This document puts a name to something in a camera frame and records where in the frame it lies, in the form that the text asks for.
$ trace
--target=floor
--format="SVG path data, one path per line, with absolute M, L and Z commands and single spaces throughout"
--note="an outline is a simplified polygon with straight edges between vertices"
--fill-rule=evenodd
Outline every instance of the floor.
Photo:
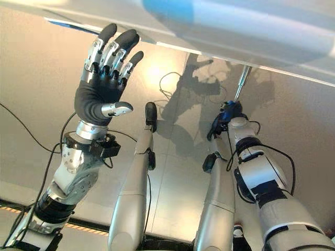
M 1 103 L 52 148 L 73 112 L 74 93 L 94 36 L 6 8 L 0 8 L 0 14 Z M 243 66 L 144 42 L 137 50 L 144 51 L 145 58 L 122 96 L 135 110 L 113 119 L 109 128 L 138 137 L 146 102 L 156 103 L 157 167 L 149 173 L 152 203 L 147 231 L 191 242 L 209 184 L 209 174 L 202 171 L 209 147 L 206 134 L 220 103 L 233 99 Z M 244 113 L 262 125 L 262 142 L 295 160 L 295 195 L 325 230 L 335 227 L 334 96 L 333 87 L 258 69 L 252 70 L 241 94 Z M 49 153 L 4 109 L 0 118 L 0 197 L 29 204 L 40 187 Z M 78 121 L 75 117 L 67 130 L 74 130 Z M 114 169 L 101 167 L 99 180 L 77 206 L 76 217 L 110 223 L 135 146 L 131 139 L 115 136 L 121 150 L 113 159 Z M 291 181 L 287 160 L 273 157 Z M 55 156 L 47 184 L 59 162 Z M 252 249 L 261 250 L 254 206 L 237 198 L 236 209 L 236 221 L 242 222 Z

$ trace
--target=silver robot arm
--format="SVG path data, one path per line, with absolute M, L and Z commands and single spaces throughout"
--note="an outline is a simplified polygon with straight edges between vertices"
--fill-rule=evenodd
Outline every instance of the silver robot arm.
M 234 171 L 241 193 L 256 202 L 264 250 L 335 250 L 307 209 L 288 190 L 284 172 L 243 117 L 229 123 L 239 165 Z
M 250 71 L 250 67 L 244 67 L 235 101 L 222 106 L 207 135 L 212 154 L 207 156 L 203 170 L 211 177 L 194 250 L 231 250 L 235 190 L 230 169 L 234 154 L 239 162 L 234 170 L 238 192 L 256 204 L 264 251 L 335 250 L 334 243 L 293 197 L 294 184 L 290 190 L 283 170 L 269 153 L 269 149 L 278 150 L 261 143 L 242 113 L 238 98 Z M 231 154 L 227 153 L 229 145 Z M 293 163 L 288 155 L 281 153 Z M 229 155 L 231 159 L 227 165 L 223 157 Z
M 108 250 L 136 250 L 143 240 L 147 206 L 148 170 L 155 168 L 152 133 L 157 127 L 157 109 L 146 104 L 146 125 L 137 141 L 135 156 L 118 196 L 111 219 Z
M 122 68 L 139 36 L 128 30 L 104 51 L 116 29 L 115 24 L 108 25 L 93 42 L 75 96 L 74 107 L 81 121 L 76 132 L 64 136 L 62 162 L 47 191 L 15 228 L 5 247 L 55 250 L 74 208 L 96 183 L 102 160 L 118 154 L 120 145 L 107 133 L 107 126 L 112 117 L 133 110 L 131 104 L 119 100 L 143 52 L 136 53 Z

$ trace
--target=metal rod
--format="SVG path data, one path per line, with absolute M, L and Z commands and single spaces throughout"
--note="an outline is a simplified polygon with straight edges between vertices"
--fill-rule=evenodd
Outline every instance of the metal rod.
M 239 81 L 239 84 L 238 84 L 238 87 L 237 87 L 237 90 L 236 90 L 236 95 L 235 95 L 234 101 L 237 101 L 239 99 L 242 87 L 246 83 L 246 81 L 248 80 L 251 69 L 252 69 L 251 66 L 247 66 L 247 65 L 244 66 L 243 72 L 242 72 L 242 75 L 240 77 L 240 81 Z

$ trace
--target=robot finger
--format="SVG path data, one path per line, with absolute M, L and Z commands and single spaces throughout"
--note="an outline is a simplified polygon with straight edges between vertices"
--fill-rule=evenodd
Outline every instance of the robot finger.
M 123 92 L 123 90 L 126 88 L 127 81 L 130 77 L 130 74 L 132 73 L 132 70 L 135 68 L 135 66 L 140 62 L 144 57 L 143 51 L 138 51 L 132 58 L 129 60 L 129 62 L 122 68 L 120 77 L 119 77 L 119 85 L 118 89 Z
M 109 75 L 113 79 L 117 79 L 126 56 L 131 49 L 138 44 L 140 37 L 135 30 L 128 30 L 121 34 L 115 41 L 120 44 L 120 50 L 117 52 L 112 65 L 110 65 Z
M 127 30 L 108 45 L 106 50 L 103 52 L 99 64 L 100 72 L 103 75 L 108 76 L 112 73 L 110 69 L 113 67 L 116 57 L 119 56 L 119 51 L 124 51 L 124 46 L 127 46 L 129 41 L 132 41 L 136 35 L 135 30 Z
M 110 104 L 104 104 L 101 107 L 101 113 L 106 118 L 121 116 L 132 111 L 133 111 L 132 105 L 128 102 L 122 102 L 122 101 Z
M 98 72 L 98 65 L 102 56 L 102 51 L 108 40 L 116 33 L 116 24 L 106 26 L 99 36 L 94 40 L 88 50 L 88 57 L 85 61 L 84 68 L 89 72 Z

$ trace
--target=electrical wire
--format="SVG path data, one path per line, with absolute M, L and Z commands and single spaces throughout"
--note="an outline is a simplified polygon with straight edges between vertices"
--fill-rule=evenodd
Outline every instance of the electrical wire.
M 105 160 L 102 158 L 101 159 L 101 161 L 105 164 L 105 166 L 107 166 L 109 169 L 112 169 L 113 168 L 113 164 L 112 164 L 112 162 L 111 162 L 111 160 L 110 160 L 110 162 L 111 162 L 111 165 L 108 165 L 106 162 L 105 162 Z
M 41 194 L 42 194 L 42 192 L 43 192 L 44 186 L 45 186 L 45 184 L 46 184 L 47 175 L 48 175 L 49 167 L 50 167 L 50 164 L 51 164 L 51 161 L 52 161 L 52 157 L 53 157 L 53 154 L 54 154 L 54 150 L 56 149 L 56 147 L 57 147 L 59 144 L 60 144 L 60 143 L 57 143 L 56 145 L 54 145 L 54 147 L 53 147 L 53 149 L 52 149 L 52 152 L 51 152 L 51 154 L 50 154 L 50 157 L 49 157 L 49 161 L 48 161 L 46 170 L 45 170 L 45 172 L 44 172 L 44 177 L 43 177 L 43 181 L 42 181 L 42 184 L 41 184 L 41 188 L 40 188 L 40 190 L 39 190 L 39 192 L 38 192 L 38 195 L 37 195 L 37 197 L 36 197 L 36 200 L 35 200 L 35 202 L 34 202 L 34 204 L 33 204 L 33 206 L 32 206 L 31 214 L 30 214 L 30 216 L 29 216 L 29 219 L 28 219 L 28 221 L 27 221 L 27 225 L 26 225 L 26 227 L 25 227 L 25 230 L 24 230 L 24 232 L 23 232 L 23 234 L 22 234 L 22 236 L 21 236 L 19 242 L 21 242 L 21 241 L 24 239 L 24 237 L 25 237 L 25 235 L 26 235 L 26 233 L 27 233 L 27 231 L 28 231 L 28 226 L 29 226 L 29 224 L 30 224 L 30 222 L 31 222 L 31 220 L 32 220 L 32 216 L 34 215 L 34 211 L 35 211 L 36 205 L 37 205 L 37 203 L 38 203 L 38 200 L 39 200 L 39 198 L 40 198 L 40 196 L 41 196 Z
M 258 129 L 258 132 L 256 134 L 258 134 L 261 130 L 261 124 L 258 122 L 258 121 L 250 121 L 250 122 L 254 122 L 254 123 L 257 123 L 259 125 L 259 129 Z M 227 164 L 227 167 L 226 167 L 226 171 L 230 171 L 231 170 L 231 167 L 233 165 L 233 157 L 234 155 L 236 154 L 236 150 L 234 152 L 232 152 L 232 147 L 231 147 L 231 142 L 230 142 L 230 137 L 229 137 L 229 131 L 227 130 L 227 135 L 228 135 L 228 140 L 229 140 L 229 146 L 230 146 L 230 152 L 231 152 L 231 157 L 228 161 L 228 164 Z M 268 148 L 268 149 L 271 149 L 275 152 L 278 152 L 282 155 L 284 155 L 286 158 L 289 159 L 289 161 L 291 162 L 291 166 L 292 166 L 292 187 L 291 187 L 291 192 L 290 194 L 293 196 L 294 194 L 294 190 L 295 190 L 295 183 L 296 183 L 296 170 L 295 170 L 295 164 L 294 164 L 294 161 L 293 159 L 286 153 L 274 148 L 274 147 L 271 147 L 271 146 L 268 146 L 268 145 L 265 145 L 265 144 L 259 144 L 259 146 L 262 146 L 262 147 L 265 147 L 265 148 Z
M 150 199 L 149 199 L 149 206 L 148 206 L 148 215 L 147 215 L 147 220 L 146 220 L 146 226 L 144 227 L 144 234 L 146 233 L 147 230 L 147 225 L 148 225 L 148 220 L 149 220 L 149 214 L 150 214 L 150 206 L 151 206 L 151 180 L 148 174 L 148 181 L 149 181 L 149 193 L 150 193 Z
M 53 147 L 53 149 L 52 150 L 50 150 L 50 149 L 48 149 L 48 148 L 46 148 L 46 147 L 44 147 L 33 135 L 32 135 L 32 133 L 30 132 L 30 130 L 26 127 L 26 125 L 12 112 L 12 111 L 10 111 L 6 106 L 4 106 L 3 104 L 1 104 L 0 103 L 0 105 L 3 107 L 3 108 L 5 108 L 11 115 L 13 115 L 21 124 L 22 124 L 22 126 L 27 130 L 27 132 L 30 134 L 30 136 L 36 141 L 36 143 L 37 144 L 39 144 L 43 149 L 45 149 L 45 150 L 47 150 L 48 152 L 50 152 L 51 154 L 50 154 L 50 158 L 49 158 L 49 161 L 48 161 L 48 164 L 47 164 L 47 168 L 46 168 L 46 171 L 45 171 L 45 173 L 44 173 L 44 178 L 43 178 L 43 182 L 42 182 L 42 185 L 41 185 L 41 188 L 40 188 L 40 190 L 39 190 L 39 193 L 38 193 L 38 195 L 37 195 L 37 198 L 36 198 L 36 200 L 35 200 L 35 202 L 34 202 L 34 204 L 33 204 L 33 209 L 32 209 L 32 211 L 34 212 L 34 210 L 35 210 L 35 208 L 36 208 L 36 205 L 37 205 L 37 202 L 38 202 L 38 200 L 39 200 L 39 197 L 41 196 L 41 193 L 42 193 L 42 191 L 43 191 L 43 189 L 44 189 L 44 185 L 45 185 L 45 182 L 46 182 L 46 178 L 47 178 L 47 174 L 48 174 L 48 171 L 49 171 L 49 167 L 50 167 L 50 163 L 51 163 L 51 160 L 52 160 L 52 157 L 53 157 L 53 154 L 54 153 L 61 153 L 62 152 L 62 144 L 63 144 L 63 142 L 62 142 L 62 140 L 63 140 L 63 135 L 64 135 L 64 131 L 65 131 L 65 128 L 66 128 L 66 126 L 69 124 L 69 122 L 70 122 L 70 120 L 76 115 L 76 112 L 74 112 L 73 114 L 71 114 L 70 116 L 69 116 L 69 118 L 67 119 L 67 121 L 65 122 L 65 124 L 64 124 L 64 126 L 63 126 L 63 128 L 62 128 L 62 130 L 61 130 L 61 134 L 60 134 L 60 142 L 59 143 L 57 143 L 54 147 Z M 123 133 L 123 132 L 120 132 L 120 131 L 117 131 L 117 130 L 108 130 L 109 132 L 115 132 L 115 133 L 119 133 L 119 134 L 122 134 L 122 135 L 124 135 L 124 136 L 127 136 L 127 137 L 129 137 L 130 139 L 132 139 L 134 142 L 137 142 L 137 140 L 134 138 L 134 137 L 132 137 L 132 136 L 130 136 L 130 135 L 128 135 L 128 134 L 126 134 L 126 133 Z M 60 152 L 55 152 L 55 148 L 57 147 L 57 146 L 60 146 L 60 149 L 61 149 L 61 151 Z M 109 160 L 110 160 L 110 166 L 102 159 L 102 161 L 103 161 L 103 163 L 108 167 L 108 168 L 110 168 L 110 169 L 112 169 L 113 168 L 113 163 L 112 163 L 112 160 L 111 160 L 111 158 L 109 158 Z M 150 213 L 150 207 L 151 207 L 151 180 L 150 180 L 150 177 L 149 177 L 149 174 L 148 174 L 148 180 L 149 180 L 149 190 L 150 190 L 150 199 L 149 199 L 149 206 L 148 206 L 148 215 L 147 215 L 147 220 L 146 220 L 146 226 L 145 226 L 145 228 L 144 228 L 144 233 L 146 232 L 146 229 L 147 229 L 147 225 L 148 225 L 148 219 L 149 219 L 149 213 Z M 24 210 L 22 210 L 22 212 L 23 212 L 23 214 L 22 214 L 22 216 L 20 216 L 20 214 L 18 215 L 18 217 L 17 217 L 17 219 L 14 221 L 14 223 L 13 223 L 13 225 L 12 225 L 12 229 L 11 229 L 11 231 L 10 231 L 10 234 L 9 234 L 9 236 L 8 236 L 8 238 L 7 238 L 7 240 L 6 240 L 6 242 L 5 242 L 5 244 L 3 245 L 3 247 L 7 244 L 7 242 L 8 242 L 8 240 L 9 240 L 9 238 L 10 238 L 10 236 L 12 235 L 12 231 L 14 231 L 15 230 L 15 228 L 18 226 L 18 224 L 20 223 L 20 221 L 22 220 L 22 218 L 23 218 L 23 215 L 24 215 Z M 30 224 L 30 222 L 31 222 L 31 219 L 32 219 L 32 216 L 33 216 L 33 214 L 31 214 L 30 215 L 30 217 L 29 217 L 29 219 L 28 219 L 28 222 L 27 222 L 27 226 Z M 25 230 L 24 230 L 24 232 L 23 232 L 23 235 L 22 235 L 22 237 L 20 238 L 20 242 L 23 240 L 23 238 L 25 237 L 25 235 L 26 235 L 26 233 L 27 233 L 27 231 L 28 231 L 28 227 L 26 226 L 26 228 L 25 228 Z
M 60 135 L 60 138 L 59 138 L 59 148 L 60 148 L 60 150 L 61 150 L 61 152 L 60 153 L 62 153 L 62 151 L 63 151 L 63 147 L 62 147 L 62 144 L 63 144 L 63 134 L 64 134 L 64 131 L 65 131 L 65 128 L 66 128 L 66 126 L 68 125 L 68 123 L 70 122 L 70 120 L 74 117 L 76 115 L 76 113 L 74 112 L 74 113 L 72 113 L 70 116 L 69 116 L 69 118 L 68 118 L 68 120 L 65 122 L 65 124 L 63 125 L 63 128 L 62 128 L 62 130 L 61 130 L 61 135 Z
M 13 234 L 13 232 L 17 228 L 17 226 L 20 224 L 20 222 L 21 222 L 21 220 L 22 220 L 22 218 L 23 218 L 24 215 L 25 215 L 24 207 L 21 207 L 21 212 L 15 218 L 15 221 L 12 224 L 12 227 L 10 228 L 9 235 L 8 235 L 7 239 L 5 240 L 5 242 L 3 243 L 1 249 L 5 249 L 6 248 L 6 245 L 7 245 L 8 241 L 9 241 L 11 235 Z
M 237 189 L 237 193 L 239 194 L 240 198 L 241 198 L 244 202 L 249 203 L 249 204 L 255 204 L 255 203 L 256 203 L 255 201 L 247 200 L 245 197 L 242 196 L 241 191 L 240 191 L 240 187 L 239 187 L 238 184 L 236 184 L 236 189 Z
M 117 130 L 107 130 L 107 131 L 108 131 L 108 132 L 116 132 L 116 133 L 120 133 L 120 134 L 122 134 L 122 135 L 124 135 L 124 136 L 129 137 L 130 139 L 134 140 L 135 142 L 137 142 L 137 140 L 136 140 L 135 138 L 133 138 L 132 136 L 130 136 L 130 135 L 124 133 L 124 132 L 120 132 L 120 131 L 117 131 Z
M 261 131 L 261 124 L 258 121 L 250 121 L 250 123 L 256 123 L 256 124 L 258 124 L 258 130 L 257 130 L 257 133 L 256 133 L 256 135 L 258 135 L 260 133 L 260 131 Z
M 295 164 L 294 164 L 293 159 L 288 154 L 286 154 L 286 153 L 284 153 L 284 152 L 282 152 L 282 151 L 280 151 L 280 150 L 278 150 L 274 147 L 264 145 L 264 144 L 260 144 L 259 146 L 274 150 L 275 152 L 278 152 L 278 153 L 284 155 L 286 158 L 289 159 L 289 161 L 291 162 L 291 166 L 292 166 L 292 188 L 291 188 L 290 194 L 293 196 L 294 190 L 295 190 L 295 182 L 296 182 L 296 171 L 295 171 Z
M 168 92 L 166 90 L 163 90 L 162 89 L 162 80 L 163 78 L 165 78 L 166 76 L 170 75 L 170 74 L 177 74 L 179 75 L 179 78 L 182 76 L 180 73 L 178 72 L 169 72 L 167 74 L 165 74 L 164 76 L 162 76 L 161 80 L 159 80 L 159 91 L 168 99 L 170 100 L 170 98 L 172 97 L 172 93 L 171 92 Z
M 42 147 L 43 149 L 45 149 L 48 152 L 51 152 L 50 149 L 46 148 L 45 146 L 43 146 L 36 138 L 35 136 L 31 133 L 31 131 L 27 128 L 27 126 L 9 109 L 7 108 L 5 105 L 3 105 L 2 103 L 0 103 L 0 106 L 2 106 L 3 108 L 5 108 L 14 118 L 16 118 L 17 121 L 19 121 L 21 123 L 21 125 L 27 130 L 27 132 L 30 134 L 30 136 L 35 140 L 35 142 Z

